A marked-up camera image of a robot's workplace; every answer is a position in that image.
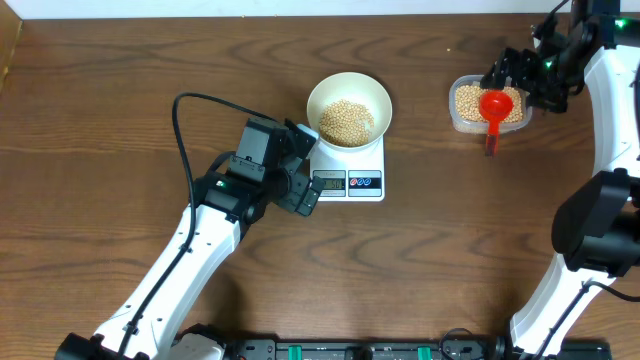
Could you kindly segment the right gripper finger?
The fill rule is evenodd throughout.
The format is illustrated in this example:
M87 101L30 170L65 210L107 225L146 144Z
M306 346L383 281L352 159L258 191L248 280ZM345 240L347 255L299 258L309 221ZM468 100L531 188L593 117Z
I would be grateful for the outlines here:
M507 78L513 82L521 76L521 54L513 48L504 49L491 69L480 80L482 89L502 90Z
M553 113L564 113L568 107L569 87L563 83L528 82L525 84L526 106Z

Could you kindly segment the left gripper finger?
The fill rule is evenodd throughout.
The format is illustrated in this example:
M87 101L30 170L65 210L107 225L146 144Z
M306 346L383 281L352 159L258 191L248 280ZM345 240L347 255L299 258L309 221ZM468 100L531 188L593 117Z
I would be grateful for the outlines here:
M318 176L312 178L305 177L301 185L300 199L296 207L296 212L304 217L309 217L324 190L325 181Z
M295 124L289 119L285 120L284 125L288 128L285 154L310 159L317 149L320 135L308 126Z

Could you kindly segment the red plastic measuring scoop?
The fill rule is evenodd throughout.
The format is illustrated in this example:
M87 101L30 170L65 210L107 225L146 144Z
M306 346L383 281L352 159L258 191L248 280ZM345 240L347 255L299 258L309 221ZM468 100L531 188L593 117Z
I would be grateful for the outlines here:
M485 155L496 154L500 124L510 115L514 107L512 98L503 91L491 90L479 98L479 113L488 122Z

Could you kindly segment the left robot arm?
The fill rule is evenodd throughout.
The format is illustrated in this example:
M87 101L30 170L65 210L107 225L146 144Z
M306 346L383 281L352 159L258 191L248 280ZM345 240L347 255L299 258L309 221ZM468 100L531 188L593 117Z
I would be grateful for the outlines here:
M308 217L324 182L301 167L319 135L302 124L247 121L238 149L189 186L169 244L127 301L90 338L69 334L58 359L166 359L179 327L215 270L269 204Z

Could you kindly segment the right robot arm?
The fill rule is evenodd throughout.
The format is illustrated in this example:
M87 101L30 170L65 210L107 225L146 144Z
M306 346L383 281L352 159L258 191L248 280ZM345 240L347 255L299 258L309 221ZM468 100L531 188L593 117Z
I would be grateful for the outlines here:
M481 78L483 89L511 84L529 106L564 113L588 90L593 110L592 177L556 211L549 268L498 339L494 359L592 359L598 345L563 341L589 303L639 264L639 22L619 0L574 1L566 34L550 12L534 26L534 47L506 48Z

